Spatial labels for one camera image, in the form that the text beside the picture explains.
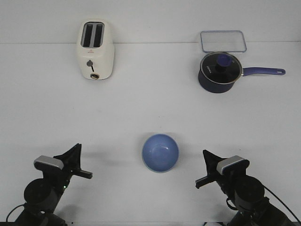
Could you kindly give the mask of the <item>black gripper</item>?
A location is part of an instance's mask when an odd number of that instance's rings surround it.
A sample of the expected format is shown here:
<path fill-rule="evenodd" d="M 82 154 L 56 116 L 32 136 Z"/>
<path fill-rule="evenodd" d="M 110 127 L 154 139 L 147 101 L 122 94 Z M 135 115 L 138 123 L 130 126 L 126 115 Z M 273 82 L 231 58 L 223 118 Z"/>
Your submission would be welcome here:
<path fill-rule="evenodd" d="M 77 143 L 67 152 L 53 157 L 63 162 L 60 174 L 60 191 L 64 191 L 68 187 L 72 176 L 87 179 L 93 177 L 92 172 L 82 170 L 80 167 L 81 148 L 82 144 Z"/>
<path fill-rule="evenodd" d="M 204 185 L 207 185 L 212 182 L 216 182 L 220 186 L 223 193 L 230 193 L 231 192 L 230 170 L 227 169 L 224 170 L 223 174 L 220 174 L 217 171 L 217 164 L 222 161 L 222 158 L 211 153 L 208 150 L 203 150 L 203 156 L 206 163 L 207 175 L 195 181 L 196 188 L 199 189 Z"/>

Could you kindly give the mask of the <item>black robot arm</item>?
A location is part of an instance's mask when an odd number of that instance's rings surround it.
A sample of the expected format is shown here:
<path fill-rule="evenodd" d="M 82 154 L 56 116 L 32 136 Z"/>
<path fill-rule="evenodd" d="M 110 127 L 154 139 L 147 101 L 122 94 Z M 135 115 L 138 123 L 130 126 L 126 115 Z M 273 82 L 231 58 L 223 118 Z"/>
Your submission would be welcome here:
<path fill-rule="evenodd" d="M 229 226 L 294 226 L 288 216 L 265 196 L 268 190 L 258 179 L 246 174 L 250 161 L 238 155 L 222 158 L 203 150 L 207 175 L 196 180 L 196 188 L 216 182 L 227 196 L 227 206 L 237 213 Z"/>
<path fill-rule="evenodd" d="M 16 206 L 23 211 L 14 222 L 1 222 L 2 226 L 66 226 L 64 219 L 54 211 L 68 187 L 71 177 L 91 179 L 92 172 L 81 169 L 82 144 L 77 143 L 67 152 L 54 157 L 41 155 L 34 160 L 34 167 L 43 174 L 42 178 L 31 181 L 24 190 L 25 203 Z"/>

